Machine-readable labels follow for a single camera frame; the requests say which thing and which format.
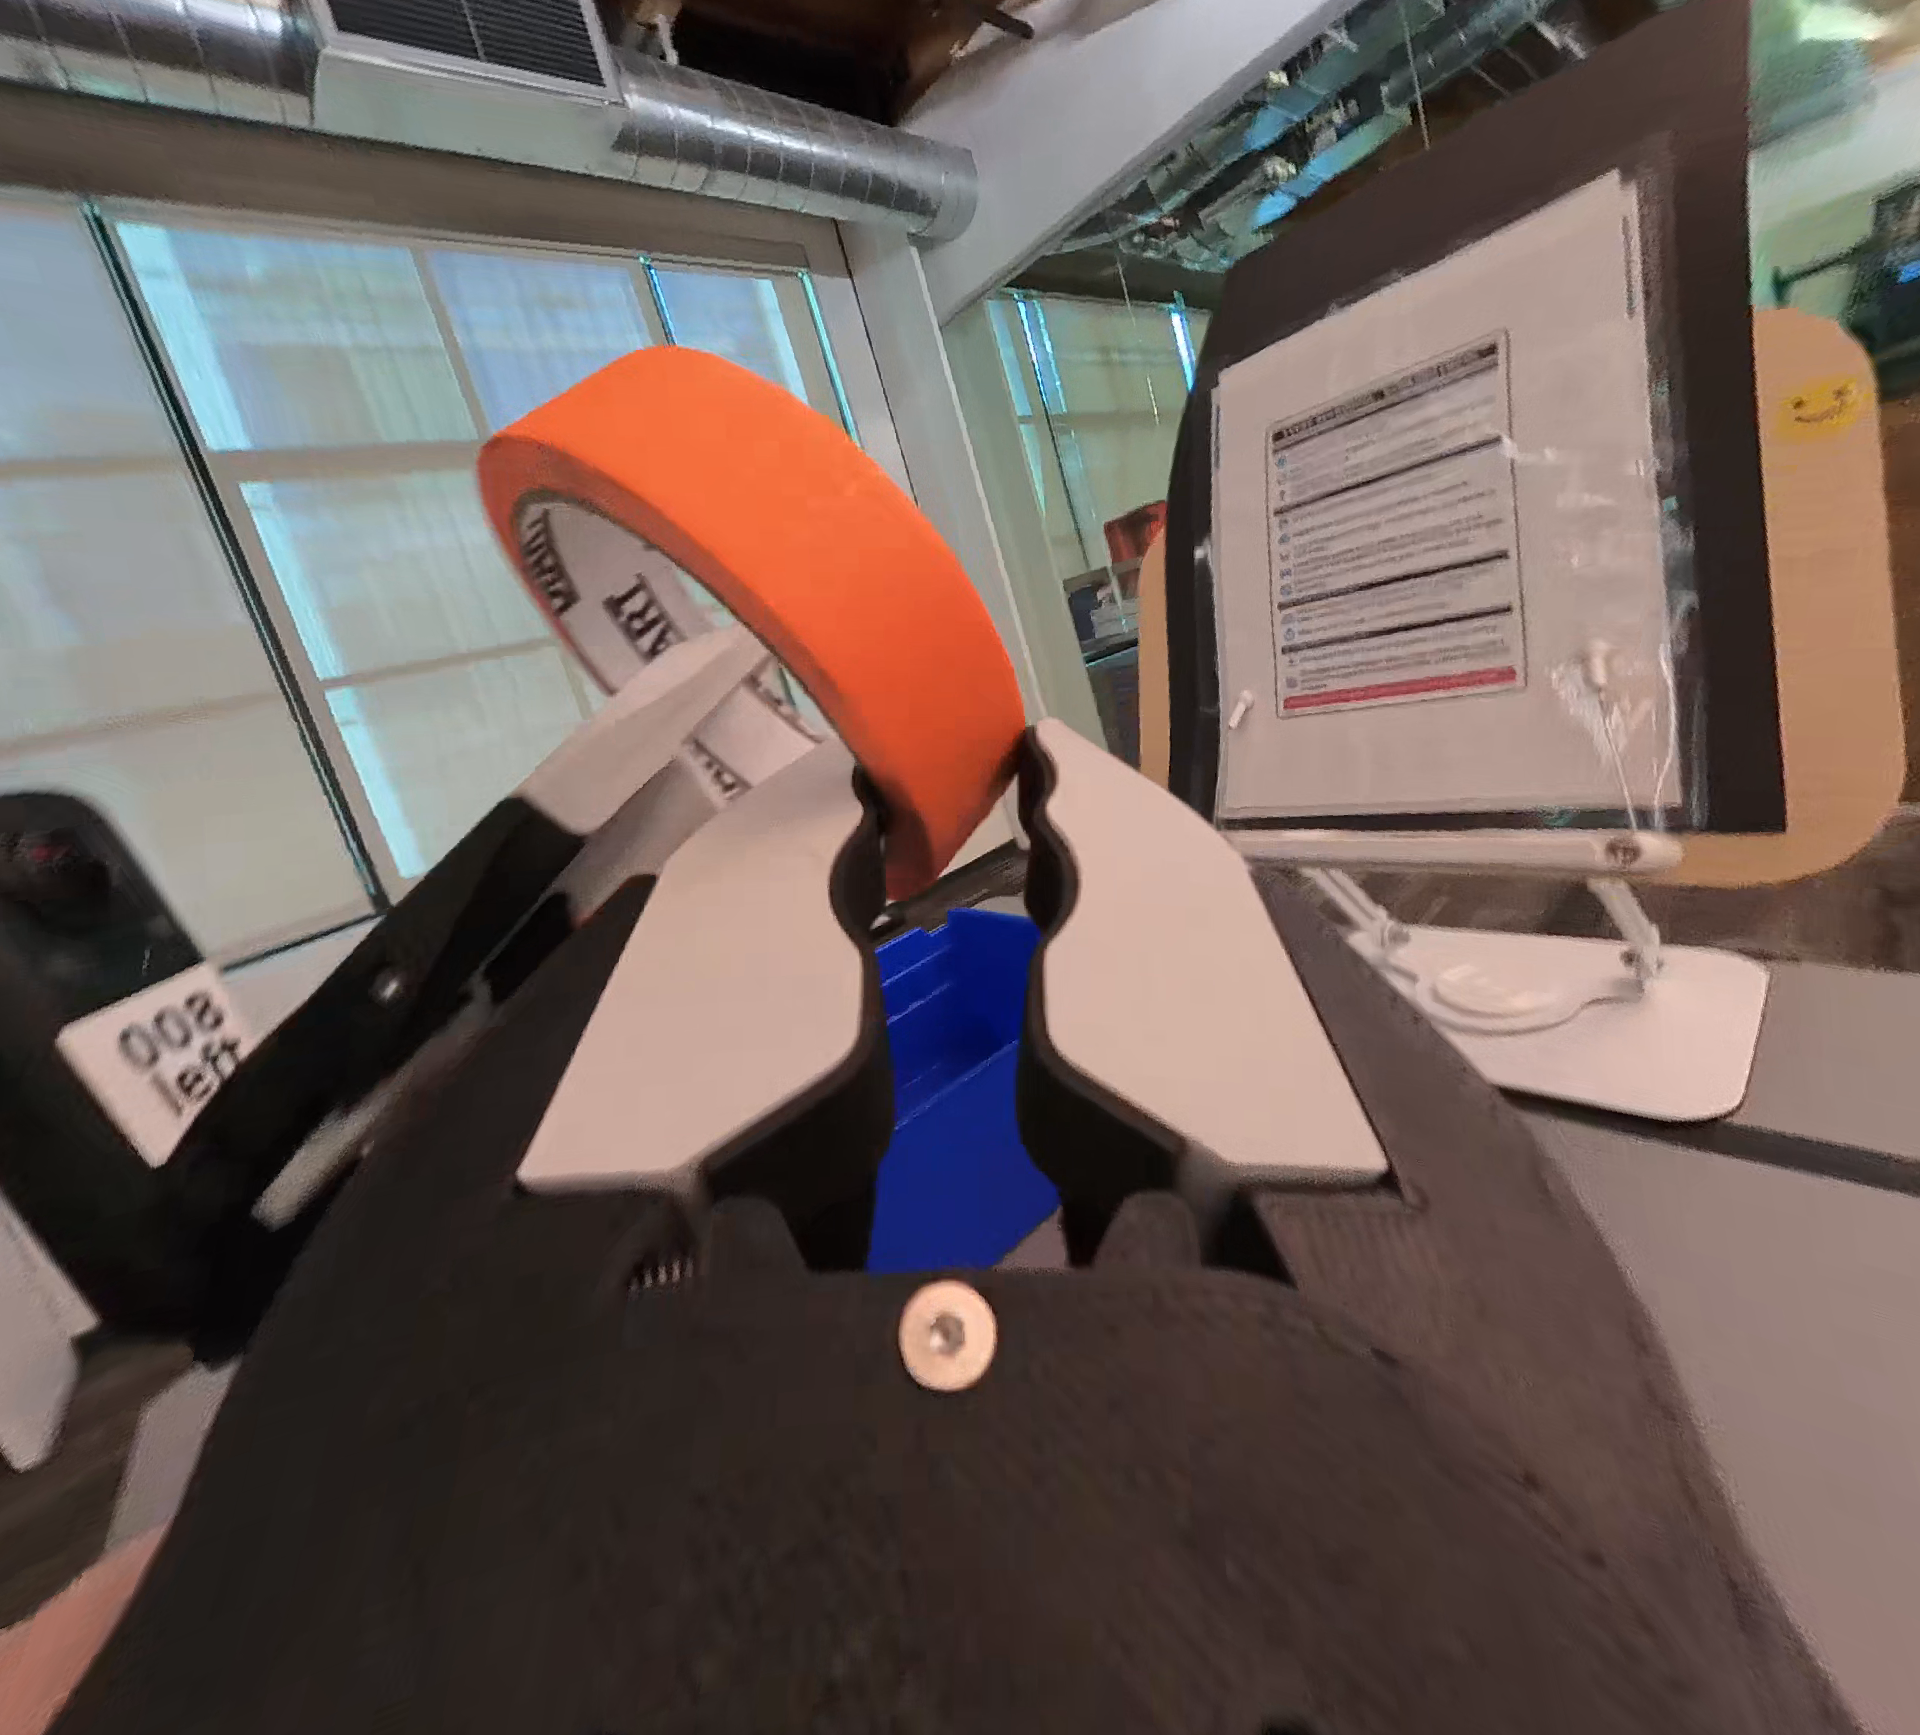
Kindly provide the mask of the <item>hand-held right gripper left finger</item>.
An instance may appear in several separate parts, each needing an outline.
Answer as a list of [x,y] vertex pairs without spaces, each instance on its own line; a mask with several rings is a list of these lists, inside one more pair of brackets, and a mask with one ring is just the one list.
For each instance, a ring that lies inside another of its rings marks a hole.
[[880,986],[884,807],[790,766],[686,839],[519,1165],[532,1201],[779,1210],[804,1260],[870,1260],[895,1075]]

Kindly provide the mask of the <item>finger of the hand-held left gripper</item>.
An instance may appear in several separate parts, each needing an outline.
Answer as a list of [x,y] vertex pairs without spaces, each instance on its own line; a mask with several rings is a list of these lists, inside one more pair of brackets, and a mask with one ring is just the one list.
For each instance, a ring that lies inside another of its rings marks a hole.
[[764,666],[736,623],[672,642],[522,781],[519,798],[583,839],[560,871],[573,925],[624,881],[656,877],[727,803],[783,770]]

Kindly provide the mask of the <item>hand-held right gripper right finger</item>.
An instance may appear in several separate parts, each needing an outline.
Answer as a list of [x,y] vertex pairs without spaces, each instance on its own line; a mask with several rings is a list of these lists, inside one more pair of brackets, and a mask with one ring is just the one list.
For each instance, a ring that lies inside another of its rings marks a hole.
[[1065,723],[1019,744],[1019,1145],[1055,1193],[1065,1260],[1124,1204],[1176,1197],[1202,1253],[1258,1197],[1381,1197],[1389,1156],[1225,837]]

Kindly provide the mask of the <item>orange tape roll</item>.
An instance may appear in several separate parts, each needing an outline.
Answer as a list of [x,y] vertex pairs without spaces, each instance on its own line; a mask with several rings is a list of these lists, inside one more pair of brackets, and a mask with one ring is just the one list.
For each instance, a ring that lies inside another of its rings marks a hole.
[[1015,781],[1024,701],[967,570],[817,407],[648,347],[495,430],[495,537],[603,693],[704,636],[701,587],[817,702],[884,798],[888,894],[946,877]]

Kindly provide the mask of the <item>blue plastic bin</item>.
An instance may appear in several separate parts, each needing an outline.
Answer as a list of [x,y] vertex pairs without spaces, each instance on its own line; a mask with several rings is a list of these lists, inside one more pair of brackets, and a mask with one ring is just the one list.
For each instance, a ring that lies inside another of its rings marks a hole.
[[994,1266],[1055,1215],[1015,1102],[1034,956],[1034,918],[985,904],[880,949],[895,1130],[870,1271]]

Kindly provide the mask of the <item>person's left forearm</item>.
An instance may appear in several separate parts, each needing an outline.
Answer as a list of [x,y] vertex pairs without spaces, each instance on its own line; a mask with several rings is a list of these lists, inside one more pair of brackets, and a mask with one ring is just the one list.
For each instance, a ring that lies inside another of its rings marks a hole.
[[59,1711],[113,1639],[120,1620],[128,1614],[158,1543],[165,1528],[123,1543],[62,1596],[52,1596],[36,1614],[0,1633],[7,1735],[43,1735],[59,1722]]

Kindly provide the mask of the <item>white framed window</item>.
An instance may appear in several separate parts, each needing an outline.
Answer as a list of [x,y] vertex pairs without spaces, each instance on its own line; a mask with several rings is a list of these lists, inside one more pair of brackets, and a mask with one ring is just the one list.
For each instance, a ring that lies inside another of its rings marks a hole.
[[590,710],[487,530],[495,425],[701,347],[857,425],[804,252],[7,191],[7,795],[96,803],[197,949],[386,912]]

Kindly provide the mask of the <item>white metal stand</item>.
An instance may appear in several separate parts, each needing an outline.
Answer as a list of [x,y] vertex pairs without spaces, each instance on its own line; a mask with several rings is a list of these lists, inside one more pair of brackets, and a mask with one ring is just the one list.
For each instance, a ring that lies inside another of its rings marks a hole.
[[[1348,949],[1504,1091],[1652,1128],[1704,1128],[1744,1106],[1770,969],[1738,952],[1665,949],[1639,881],[1680,864],[1676,837],[1232,827],[1225,839],[1249,864],[1305,871],[1348,918]],[[1617,934],[1418,931],[1355,871],[1569,877]]]

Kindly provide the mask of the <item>laminated instruction sheet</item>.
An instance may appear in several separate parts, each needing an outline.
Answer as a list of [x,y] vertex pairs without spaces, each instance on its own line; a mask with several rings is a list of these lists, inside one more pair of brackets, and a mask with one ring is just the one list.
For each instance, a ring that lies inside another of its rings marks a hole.
[[1676,822],[1648,322],[1612,171],[1215,378],[1215,822]]

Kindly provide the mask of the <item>wooden board with black panel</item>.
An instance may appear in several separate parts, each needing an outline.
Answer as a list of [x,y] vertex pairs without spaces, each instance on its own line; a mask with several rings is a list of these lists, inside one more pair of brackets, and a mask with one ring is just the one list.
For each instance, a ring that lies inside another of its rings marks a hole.
[[[1213,394],[1271,341],[1625,176],[1643,187],[1665,398],[1665,558],[1680,573],[1685,803],[1639,827],[1685,846],[1676,888],[1779,888],[1852,864],[1908,786],[1878,402],[1839,438],[1779,438],[1779,398],[1858,375],[1828,321],[1750,309],[1745,0],[1685,0],[1563,74],[1284,223],[1213,309],[1169,469],[1169,795],[1215,832]],[[1252,832],[1629,832],[1617,815],[1389,815]]]

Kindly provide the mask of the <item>silver ventilation duct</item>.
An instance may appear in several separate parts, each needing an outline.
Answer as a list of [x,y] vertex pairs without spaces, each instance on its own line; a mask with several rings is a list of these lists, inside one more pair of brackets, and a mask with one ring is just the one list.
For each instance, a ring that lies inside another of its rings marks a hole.
[[976,213],[961,146],[771,90],[617,58],[622,103],[573,103],[325,51],[299,0],[7,0],[7,90],[686,191],[909,241]]

